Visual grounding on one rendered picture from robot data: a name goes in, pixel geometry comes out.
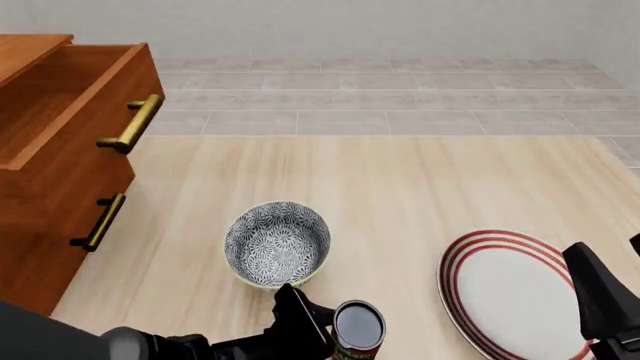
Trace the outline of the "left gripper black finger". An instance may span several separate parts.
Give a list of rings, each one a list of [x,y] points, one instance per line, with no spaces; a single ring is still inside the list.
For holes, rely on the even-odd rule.
[[[328,332],[335,310],[317,305],[291,284],[275,293],[272,331],[279,357],[331,357],[335,341]]]

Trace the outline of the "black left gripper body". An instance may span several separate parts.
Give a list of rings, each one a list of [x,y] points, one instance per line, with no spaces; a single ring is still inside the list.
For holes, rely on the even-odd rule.
[[[296,360],[313,347],[313,335],[267,329],[260,335],[212,344],[215,360]]]

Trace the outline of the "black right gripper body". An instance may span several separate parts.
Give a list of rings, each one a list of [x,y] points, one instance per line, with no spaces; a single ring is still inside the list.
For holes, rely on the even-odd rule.
[[[582,335],[595,360],[640,360],[640,320],[584,320]]]

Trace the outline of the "wooden cabinet drawer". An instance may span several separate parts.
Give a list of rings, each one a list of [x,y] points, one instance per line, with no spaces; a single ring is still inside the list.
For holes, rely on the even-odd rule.
[[[121,159],[107,165],[90,165],[76,170],[65,183],[55,209],[56,254],[50,290],[60,299],[74,278],[86,255],[91,253],[69,245],[70,239],[84,238],[104,211],[96,200],[125,194],[135,173],[128,161]]]
[[[147,44],[68,45],[0,87],[0,265],[55,248],[55,209],[76,170],[124,159],[130,101],[164,92]]]

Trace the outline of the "wooden cabinet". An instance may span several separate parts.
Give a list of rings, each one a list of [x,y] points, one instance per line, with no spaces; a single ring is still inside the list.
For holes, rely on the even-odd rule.
[[[76,45],[71,35],[0,34],[0,87],[68,45]],[[61,299],[55,299],[50,290],[55,254],[52,248],[0,265],[0,300],[51,314]]]

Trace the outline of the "tin with red-green label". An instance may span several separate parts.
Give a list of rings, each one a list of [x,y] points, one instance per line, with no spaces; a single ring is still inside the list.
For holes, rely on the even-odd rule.
[[[374,360],[386,335],[384,317],[368,302],[351,300],[335,310],[332,360]]]

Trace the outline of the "patterned blue-white bowl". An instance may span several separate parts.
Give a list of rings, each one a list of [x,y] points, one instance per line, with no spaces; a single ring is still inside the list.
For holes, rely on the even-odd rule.
[[[324,218],[290,201],[271,201],[247,210],[233,221],[224,239],[224,257],[231,271],[261,290],[307,283],[326,263],[330,248]]]

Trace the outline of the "white plate with red rings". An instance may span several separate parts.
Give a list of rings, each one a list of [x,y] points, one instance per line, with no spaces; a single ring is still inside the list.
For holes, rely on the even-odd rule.
[[[487,360],[596,360],[561,251],[541,239],[466,233],[441,254],[437,286],[454,326]]]

